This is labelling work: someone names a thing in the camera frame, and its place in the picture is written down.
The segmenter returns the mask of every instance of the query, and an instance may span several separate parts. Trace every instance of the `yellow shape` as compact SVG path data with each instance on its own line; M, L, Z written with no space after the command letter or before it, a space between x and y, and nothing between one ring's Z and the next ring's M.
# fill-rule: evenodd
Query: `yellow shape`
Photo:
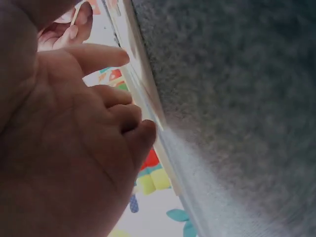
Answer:
M136 184L141 189L144 195L149 195L156 191L152 177L149 174L138 178L136 180Z
M157 190L168 189L171 184L164 169L158 169L151 173L153 183Z
M113 230L108 237L130 237L130 234L125 231Z

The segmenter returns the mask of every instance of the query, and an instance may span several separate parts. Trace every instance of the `play mat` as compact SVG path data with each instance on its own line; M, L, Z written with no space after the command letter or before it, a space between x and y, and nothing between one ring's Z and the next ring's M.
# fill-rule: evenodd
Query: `play mat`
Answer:
M117 46L102 2L89 2L94 22L87 42ZM105 68L83 80L88 86L107 84L128 90L120 68ZM197 237L154 150L150 151L134 186L130 203L109 237Z

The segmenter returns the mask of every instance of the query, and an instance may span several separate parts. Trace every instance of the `child's hand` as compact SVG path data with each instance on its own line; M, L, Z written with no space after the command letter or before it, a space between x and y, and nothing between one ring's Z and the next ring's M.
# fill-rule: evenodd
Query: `child's hand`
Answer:
M125 51L37 52L39 30L75 3L0 0L1 237L107 236L155 141L129 93L82 81L128 63Z
M38 34L38 51L63 48L72 44L82 43L90 36L93 11L88 2L81 5L75 24L70 25L76 9L65 13Z

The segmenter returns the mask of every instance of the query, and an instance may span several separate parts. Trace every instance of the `gray carpet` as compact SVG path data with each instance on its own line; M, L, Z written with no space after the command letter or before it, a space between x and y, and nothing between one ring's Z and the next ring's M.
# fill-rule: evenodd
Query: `gray carpet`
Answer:
M201 237L316 236L316 1L133 4Z

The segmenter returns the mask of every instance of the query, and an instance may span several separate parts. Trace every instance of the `teal leaf shape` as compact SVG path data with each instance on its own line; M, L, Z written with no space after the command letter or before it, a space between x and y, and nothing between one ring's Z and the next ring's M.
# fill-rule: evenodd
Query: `teal leaf shape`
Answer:
M196 237L197 231L195 230L191 221L187 221L183 228L183 237Z
M178 221L178 222L189 221L189 217L187 213L184 210L180 210L180 209L173 209L173 210L167 211L167 216L170 217L172 220Z

